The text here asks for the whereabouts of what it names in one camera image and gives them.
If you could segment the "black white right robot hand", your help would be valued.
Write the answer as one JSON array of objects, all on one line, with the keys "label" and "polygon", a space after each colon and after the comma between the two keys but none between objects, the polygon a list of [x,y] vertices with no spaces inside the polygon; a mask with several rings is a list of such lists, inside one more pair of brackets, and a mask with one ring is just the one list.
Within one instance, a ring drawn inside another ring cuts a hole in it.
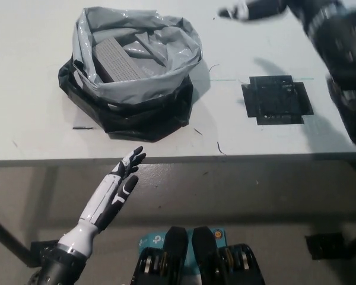
[{"label": "black white right robot hand", "polygon": [[282,14],[287,8],[303,23],[308,24],[320,10],[318,1],[237,1],[218,11],[221,18],[237,21],[254,21]]}]

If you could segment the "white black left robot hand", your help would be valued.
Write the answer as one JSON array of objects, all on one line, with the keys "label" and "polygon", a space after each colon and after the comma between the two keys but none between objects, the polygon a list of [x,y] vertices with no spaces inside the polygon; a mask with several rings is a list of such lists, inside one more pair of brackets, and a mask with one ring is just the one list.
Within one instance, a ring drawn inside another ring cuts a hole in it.
[{"label": "white black left robot hand", "polygon": [[109,198],[109,205],[125,203],[132,190],[130,186],[124,185],[122,188],[120,186],[131,173],[138,171],[138,165],[145,157],[146,153],[143,152],[143,146],[140,146],[127,154],[110,172],[115,179],[115,188]]}]

